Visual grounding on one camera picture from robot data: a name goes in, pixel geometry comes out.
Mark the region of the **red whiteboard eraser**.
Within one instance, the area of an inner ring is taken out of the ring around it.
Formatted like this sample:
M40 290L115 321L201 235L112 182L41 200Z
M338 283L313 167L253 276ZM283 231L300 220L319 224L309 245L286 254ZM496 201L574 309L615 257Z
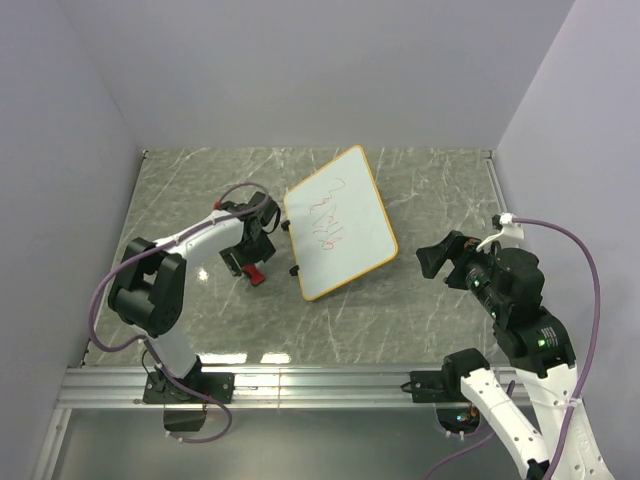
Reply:
M241 271L249 279L252 286L257 287L265 282L266 277L255 264L244 266Z

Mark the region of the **yellow framed whiteboard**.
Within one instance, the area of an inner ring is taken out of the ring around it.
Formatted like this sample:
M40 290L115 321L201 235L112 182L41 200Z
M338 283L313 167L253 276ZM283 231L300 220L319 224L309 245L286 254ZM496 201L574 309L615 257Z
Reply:
M284 196L302 297L315 301L399 252L365 150L355 145Z

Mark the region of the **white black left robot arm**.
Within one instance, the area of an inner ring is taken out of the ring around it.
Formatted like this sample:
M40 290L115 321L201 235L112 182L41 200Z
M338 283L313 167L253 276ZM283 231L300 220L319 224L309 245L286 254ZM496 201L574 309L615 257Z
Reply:
M275 253L269 239L281 209L267 193L256 191L246 203L222 197L198 224L163 239L132 240L113 280L108 307L142 337L154 366L146 371L149 403L229 403L231 373L206 373L198 354L178 326L189 268L221 257L231 274L252 286L265 280L258 266Z

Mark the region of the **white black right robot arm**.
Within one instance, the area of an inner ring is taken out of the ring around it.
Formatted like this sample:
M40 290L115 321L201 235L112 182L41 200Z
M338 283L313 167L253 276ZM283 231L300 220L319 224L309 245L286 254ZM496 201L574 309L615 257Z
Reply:
M424 278L446 262L445 283L468 291L493 321L494 337L534 409L531 423L476 349L445 357L441 386L486 419L523 479L610 479L581 398L578 367L564 325L542 304L545 282L538 258L499 241L451 231L416 251Z

